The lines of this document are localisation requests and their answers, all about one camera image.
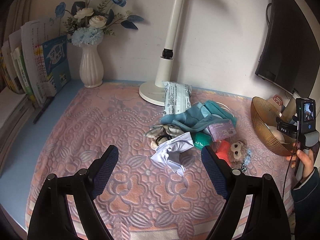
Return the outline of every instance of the blue book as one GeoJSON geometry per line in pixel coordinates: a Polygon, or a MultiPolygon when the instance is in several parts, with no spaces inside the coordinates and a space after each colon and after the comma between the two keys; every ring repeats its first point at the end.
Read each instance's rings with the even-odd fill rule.
{"type": "Polygon", "coordinates": [[[67,59],[67,36],[46,41],[39,46],[41,77],[47,96],[55,96],[71,80],[67,59]]]}

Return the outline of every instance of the floral pattern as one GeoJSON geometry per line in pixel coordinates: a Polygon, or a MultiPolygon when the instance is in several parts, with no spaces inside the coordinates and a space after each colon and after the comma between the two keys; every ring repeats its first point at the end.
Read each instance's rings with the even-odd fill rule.
{"type": "MultiPolygon", "coordinates": [[[[270,173],[282,189],[287,162],[259,141],[252,128],[249,98],[194,89],[191,103],[214,100],[227,105],[237,117],[237,134],[232,141],[246,140],[252,150],[247,175],[270,173]]],[[[180,155],[186,167],[183,177],[150,157],[150,139],[143,136],[159,122],[163,108],[144,101],[135,84],[105,83],[95,89],[81,89],[50,134],[36,165],[26,210],[26,225],[42,184],[49,173],[73,175],[99,158],[110,144],[119,148],[119,161],[97,209],[115,240],[205,239],[219,216],[224,200],[217,195],[201,162],[200,151],[192,148],[180,155]]],[[[284,204],[292,211],[292,171],[286,183],[284,204]]],[[[72,196],[70,213],[78,235],[86,239],[72,196]]],[[[246,223],[248,197],[236,235],[246,223]]]]}

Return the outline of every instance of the lamp base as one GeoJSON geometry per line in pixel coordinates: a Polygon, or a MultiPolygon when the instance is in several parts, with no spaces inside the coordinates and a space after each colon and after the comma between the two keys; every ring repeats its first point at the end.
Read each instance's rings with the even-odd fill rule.
{"type": "Polygon", "coordinates": [[[157,106],[164,106],[164,88],[157,87],[154,81],[143,83],[139,88],[140,96],[157,106]]]}

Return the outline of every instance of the crumpled white paper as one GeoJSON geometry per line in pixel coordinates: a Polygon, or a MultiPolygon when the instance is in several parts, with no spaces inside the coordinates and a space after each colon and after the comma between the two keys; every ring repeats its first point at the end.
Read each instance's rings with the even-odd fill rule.
{"type": "Polygon", "coordinates": [[[151,159],[155,162],[168,165],[173,172],[183,176],[186,169],[180,164],[179,156],[180,153],[185,152],[193,146],[191,134],[187,132],[160,144],[156,148],[156,153],[151,156],[151,159]]]}

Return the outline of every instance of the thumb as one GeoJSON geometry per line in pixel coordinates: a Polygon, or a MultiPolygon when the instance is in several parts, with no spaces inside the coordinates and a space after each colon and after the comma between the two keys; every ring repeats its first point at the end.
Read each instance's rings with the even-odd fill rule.
{"type": "Polygon", "coordinates": [[[312,160],[302,150],[297,151],[297,156],[302,161],[302,163],[304,164],[305,167],[312,167],[313,168],[312,160]]]}

